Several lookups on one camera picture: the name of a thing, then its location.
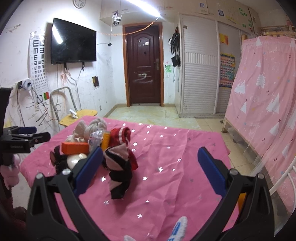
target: door panel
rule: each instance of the door panel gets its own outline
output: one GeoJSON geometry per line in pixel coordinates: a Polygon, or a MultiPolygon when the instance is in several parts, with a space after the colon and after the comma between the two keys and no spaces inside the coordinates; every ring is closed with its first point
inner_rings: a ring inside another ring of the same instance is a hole
{"type": "MultiPolygon", "coordinates": [[[[133,32],[142,26],[128,27],[133,32]]],[[[127,36],[128,83],[131,104],[160,103],[159,28],[151,26],[127,36]]]]}

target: television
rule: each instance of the television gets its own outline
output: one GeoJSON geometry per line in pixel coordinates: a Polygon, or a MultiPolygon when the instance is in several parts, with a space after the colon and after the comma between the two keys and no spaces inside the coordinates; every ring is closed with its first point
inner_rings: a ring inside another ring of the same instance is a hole
{"type": "Polygon", "coordinates": [[[96,31],[54,18],[52,64],[96,61],[96,31]]]}

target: black plush toy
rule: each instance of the black plush toy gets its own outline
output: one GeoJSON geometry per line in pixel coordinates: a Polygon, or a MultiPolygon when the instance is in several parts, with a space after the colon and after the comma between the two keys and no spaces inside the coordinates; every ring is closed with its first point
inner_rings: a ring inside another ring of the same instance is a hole
{"type": "Polygon", "coordinates": [[[64,169],[69,168],[67,157],[68,155],[60,154],[59,146],[54,148],[54,152],[50,152],[50,160],[52,165],[55,167],[57,174],[60,174],[64,169]]]}

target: pink tablecloth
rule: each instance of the pink tablecloth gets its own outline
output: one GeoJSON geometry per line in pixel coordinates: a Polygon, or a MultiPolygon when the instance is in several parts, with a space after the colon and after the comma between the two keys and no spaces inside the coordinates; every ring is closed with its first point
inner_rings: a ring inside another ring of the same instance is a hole
{"type": "MultiPolygon", "coordinates": [[[[94,117],[84,117],[88,124],[94,117]]],[[[109,176],[99,168],[95,183],[79,198],[96,224],[112,241],[123,241],[124,235],[141,240],[167,240],[181,216],[188,218],[184,241],[190,240],[217,207],[216,195],[197,161],[197,151],[205,146],[214,158],[230,168],[229,151],[222,136],[215,132],[166,128],[106,119],[108,129],[127,126],[132,130],[130,148],[139,168],[123,200],[112,200],[109,176]]],[[[49,152],[64,141],[75,123],[55,135],[50,142],[30,154],[21,172],[30,186],[38,172],[54,175],[49,152]]],[[[75,230],[60,196],[62,215],[69,228],[75,230]]],[[[233,226],[235,209],[226,228],[233,226]]]]}

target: tile floor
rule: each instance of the tile floor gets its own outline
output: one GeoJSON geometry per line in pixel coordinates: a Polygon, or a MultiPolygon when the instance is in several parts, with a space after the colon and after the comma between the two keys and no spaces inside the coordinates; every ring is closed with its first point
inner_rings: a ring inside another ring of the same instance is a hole
{"type": "Polygon", "coordinates": [[[232,141],[230,134],[221,132],[222,124],[220,120],[222,119],[179,118],[175,107],[158,106],[120,107],[116,108],[108,118],[159,126],[219,132],[231,152],[229,158],[232,167],[235,167],[242,175],[250,174],[254,168],[254,165],[243,155],[244,150],[232,141]]]}

